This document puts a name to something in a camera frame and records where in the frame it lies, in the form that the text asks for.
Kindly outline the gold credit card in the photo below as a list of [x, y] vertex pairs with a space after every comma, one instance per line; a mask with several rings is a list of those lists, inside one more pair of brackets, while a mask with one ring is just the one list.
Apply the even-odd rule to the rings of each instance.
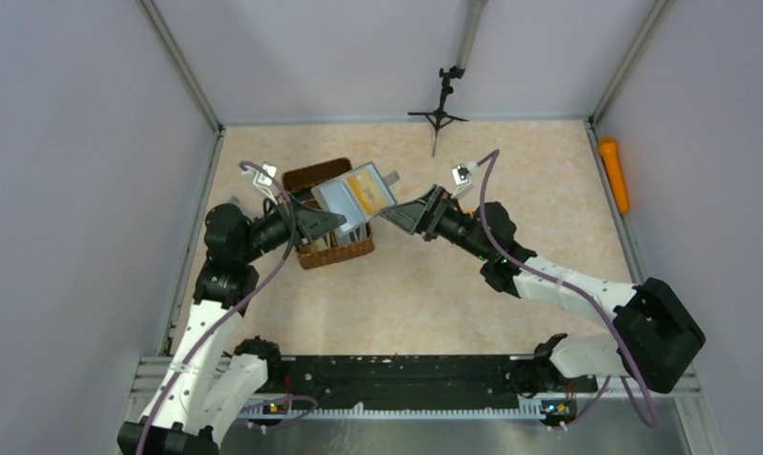
[[373, 216], [392, 204], [387, 190], [375, 173], [361, 171], [349, 176], [346, 182], [358, 206], [367, 216]]

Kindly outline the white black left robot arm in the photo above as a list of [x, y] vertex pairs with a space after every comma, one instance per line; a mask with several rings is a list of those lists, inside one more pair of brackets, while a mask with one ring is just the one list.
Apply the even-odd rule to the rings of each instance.
[[207, 258], [197, 278], [185, 331], [154, 397], [117, 443], [124, 454], [217, 454], [230, 425], [269, 379], [266, 354], [235, 354], [221, 376], [225, 344], [261, 280], [253, 262], [283, 246], [292, 251], [345, 224], [344, 216], [291, 200], [250, 219], [233, 204], [205, 218]]

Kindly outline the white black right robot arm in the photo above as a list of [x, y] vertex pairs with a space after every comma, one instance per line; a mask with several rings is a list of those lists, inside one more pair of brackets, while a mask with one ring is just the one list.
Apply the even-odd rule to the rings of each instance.
[[565, 378], [629, 377], [642, 391], [670, 393], [706, 343], [667, 282], [614, 282], [555, 264], [517, 241], [517, 226], [499, 202], [469, 213], [434, 186], [381, 215], [408, 234], [443, 238], [480, 259], [480, 273], [495, 291], [554, 304], [604, 327], [603, 335], [560, 334], [536, 348]]

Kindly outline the brown wicker basket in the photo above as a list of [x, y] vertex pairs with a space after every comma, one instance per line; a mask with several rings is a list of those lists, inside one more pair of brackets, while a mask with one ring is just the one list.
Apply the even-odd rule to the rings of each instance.
[[[347, 157], [340, 157], [317, 164], [287, 171], [282, 174], [284, 188], [305, 206], [321, 209], [311, 189], [333, 177], [338, 177], [353, 168]], [[297, 247], [297, 257], [303, 269], [313, 269], [325, 265], [349, 261], [368, 255], [375, 250], [373, 231], [369, 224], [358, 227], [343, 236], [330, 232], [317, 241]]]

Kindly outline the orange flashlight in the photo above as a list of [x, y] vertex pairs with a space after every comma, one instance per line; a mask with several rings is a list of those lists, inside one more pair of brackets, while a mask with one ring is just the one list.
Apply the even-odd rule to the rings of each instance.
[[605, 136], [599, 140], [598, 151], [607, 174], [616, 208], [620, 214], [626, 214], [630, 210], [630, 202], [626, 180], [620, 163], [618, 143], [612, 136]]

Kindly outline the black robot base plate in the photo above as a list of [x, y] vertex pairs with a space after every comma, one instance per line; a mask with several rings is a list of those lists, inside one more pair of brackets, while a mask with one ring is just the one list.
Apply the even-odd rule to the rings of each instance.
[[284, 355], [269, 364], [261, 393], [313, 394], [336, 386], [480, 385], [537, 395], [594, 392], [595, 376], [568, 379], [531, 355]]

